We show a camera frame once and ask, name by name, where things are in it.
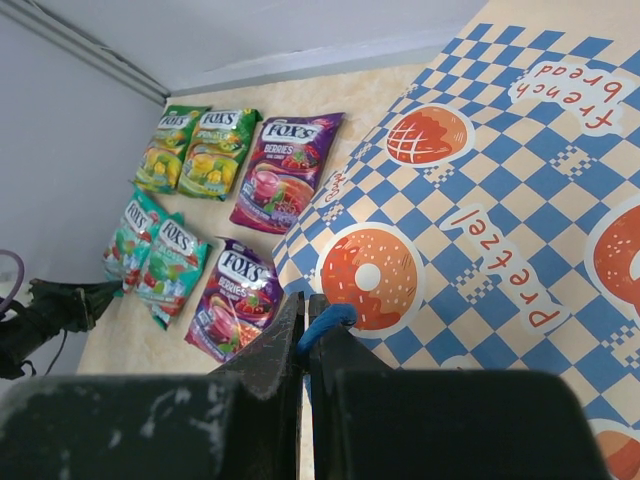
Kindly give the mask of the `green candy bag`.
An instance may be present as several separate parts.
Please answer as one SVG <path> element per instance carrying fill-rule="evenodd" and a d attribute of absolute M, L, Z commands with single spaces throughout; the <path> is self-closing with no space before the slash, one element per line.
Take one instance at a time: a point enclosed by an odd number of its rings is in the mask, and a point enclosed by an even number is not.
<path fill-rule="evenodd" d="M 208 110 L 191 136 L 180 178 L 179 193 L 224 201 L 249 152 L 258 110 Z"/>
<path fill-rule="evenodd" d="M 209 110 L 207 106 L 166 107 L 136 170 L 138 187 L 159 193 L 175 191 L 193 131 Z"/>

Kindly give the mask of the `teal snack bag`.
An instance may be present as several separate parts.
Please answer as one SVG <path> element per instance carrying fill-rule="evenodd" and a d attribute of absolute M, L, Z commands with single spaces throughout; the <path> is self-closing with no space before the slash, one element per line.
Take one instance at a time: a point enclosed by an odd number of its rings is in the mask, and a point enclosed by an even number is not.
<path fill-rule="evenodd" d="M 121 283 L 120 296 L 134 289 L 155 238 L 163 210 L 135 188 L 102 256 L 106 278 Z"/>
<path fill-rule="evenodd" d="M 203 274 L 209 251 L 210 245 L 179 219 L 168 218 L 159 227 L 135 292 L 164 330 L 181 314 Z"/>

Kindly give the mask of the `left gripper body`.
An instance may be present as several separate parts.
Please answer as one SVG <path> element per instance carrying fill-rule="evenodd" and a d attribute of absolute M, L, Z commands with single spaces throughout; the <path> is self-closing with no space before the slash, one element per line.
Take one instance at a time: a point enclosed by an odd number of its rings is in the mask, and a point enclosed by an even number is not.
<path fill-rule="evenodd" d="M 1 317 L 1 378 L 15 380 L 25 375 L 28 357 L 60 333 L 63 321 L 58 316 L 63 309 L 52 296 L 45 296 L 28 306 L 12 300 L 7 312 L 14 316 Z"/>

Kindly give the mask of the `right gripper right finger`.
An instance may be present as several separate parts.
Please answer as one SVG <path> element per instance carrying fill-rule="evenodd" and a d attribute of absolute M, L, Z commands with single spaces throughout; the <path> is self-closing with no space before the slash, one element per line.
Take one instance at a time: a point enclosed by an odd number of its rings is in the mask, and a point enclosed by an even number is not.
<path fill-rule="evenodd" d="M 605 479 L 576 396 L 527 370 L 394 370 L 314 294 L 307 366 L 319 479 Z"/>

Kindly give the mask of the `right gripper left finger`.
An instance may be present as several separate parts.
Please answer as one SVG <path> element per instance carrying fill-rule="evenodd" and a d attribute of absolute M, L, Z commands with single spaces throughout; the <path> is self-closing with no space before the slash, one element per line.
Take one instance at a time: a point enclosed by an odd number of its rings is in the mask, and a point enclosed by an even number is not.
<path fill-rule="evenodd" d="M 305 302 L 208 374 L 40 377 L 1 402 L 5 479 L 295 479 Z"/>

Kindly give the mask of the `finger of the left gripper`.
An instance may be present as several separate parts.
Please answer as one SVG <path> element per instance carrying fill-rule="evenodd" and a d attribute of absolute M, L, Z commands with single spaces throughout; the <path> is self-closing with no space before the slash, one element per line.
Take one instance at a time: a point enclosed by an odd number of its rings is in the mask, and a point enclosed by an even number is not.
<path fill-rule="evenodd" d="M 50 327 L 67 331 L 89 331 L 115 296 L 122 293 L 120 281 L 57 283 L 30 281 L 31 311 Z"/>

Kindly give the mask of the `purple snack bag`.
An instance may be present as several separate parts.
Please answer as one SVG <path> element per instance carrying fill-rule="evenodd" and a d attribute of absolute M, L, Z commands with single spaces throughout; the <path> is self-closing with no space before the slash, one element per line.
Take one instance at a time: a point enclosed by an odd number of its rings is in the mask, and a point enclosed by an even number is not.
<path fill-rule="evenodd" d="M 343 112 L 262 123 L 229 220 L 283 234 L 315 194 Z"/>
<path fill-rule="evenodd" d="M 269 327 L 283 299 L 272 262 L 242 242 L 220 237 L 185 341 L 225 363 Z"/>

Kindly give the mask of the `blue checkered paper bag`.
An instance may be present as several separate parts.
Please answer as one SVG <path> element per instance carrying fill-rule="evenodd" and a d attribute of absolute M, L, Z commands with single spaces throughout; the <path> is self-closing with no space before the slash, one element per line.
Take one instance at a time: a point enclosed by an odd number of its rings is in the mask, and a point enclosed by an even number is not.
<path fill-rule="evenodd" d="M 274 250 L 400 369 L 530 369 L 639 475 L 639 5 L 491 1 Z"/>

